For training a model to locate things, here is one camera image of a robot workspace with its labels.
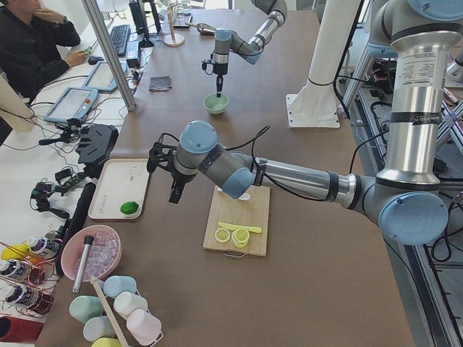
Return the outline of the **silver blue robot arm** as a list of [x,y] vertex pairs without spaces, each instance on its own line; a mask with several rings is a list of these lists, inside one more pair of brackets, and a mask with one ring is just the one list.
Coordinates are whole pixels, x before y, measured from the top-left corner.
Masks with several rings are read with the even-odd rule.
[[285,23],[287,5],[285,1],[255,0],[252,4],[268,15],[265,22],[249,40],[244,40],[235,31],[218,28],[215,30],[215,46],[209,60],[203,60],[203,68],[210,64],[216,75],[216,97],[220,98],[224,85],[224,76],[228,72],[229,53],[233,52],[249,64],[255,64],[260,58],[272,35]]
[[387,238],[425,244],[446,229],[449,213],[433,174],[449,51],[462,38],[460,1],[385,1],[370,42],[397,53],[386,164],[375,177],[280,163],[245,155],[218,142],[205,121],[190,122],[171,152],[170,201],[197,173],[224,193],[240,197],[251,186],[275,186],[306,200],[337,202],[363,214]]

